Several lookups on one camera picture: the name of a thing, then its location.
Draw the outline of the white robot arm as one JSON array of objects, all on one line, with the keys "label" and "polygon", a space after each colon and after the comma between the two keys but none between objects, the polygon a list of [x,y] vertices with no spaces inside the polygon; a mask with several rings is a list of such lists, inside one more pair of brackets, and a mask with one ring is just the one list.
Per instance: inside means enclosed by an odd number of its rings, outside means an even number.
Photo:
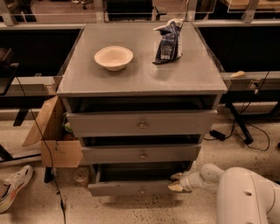
[{"label": "white robot arm", "polygon": [[280,185],[251,170],[203,164],[199,171],[179,172],[171,180],[168,188],[174,192],[215,192],[217,224],[280,224]]}]

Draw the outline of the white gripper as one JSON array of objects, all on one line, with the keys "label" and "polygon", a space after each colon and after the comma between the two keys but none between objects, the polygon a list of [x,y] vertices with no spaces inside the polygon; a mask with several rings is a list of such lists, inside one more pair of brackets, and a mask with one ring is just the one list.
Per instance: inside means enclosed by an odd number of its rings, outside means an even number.
[{"label": "white gripper", "polygon": [[171,175],[172,180],[178,180],[168,185],[168,188],[174,192],[183,190],[190,193],[193,189],[203,186],[203,178],[196,172],[178,172]]}]

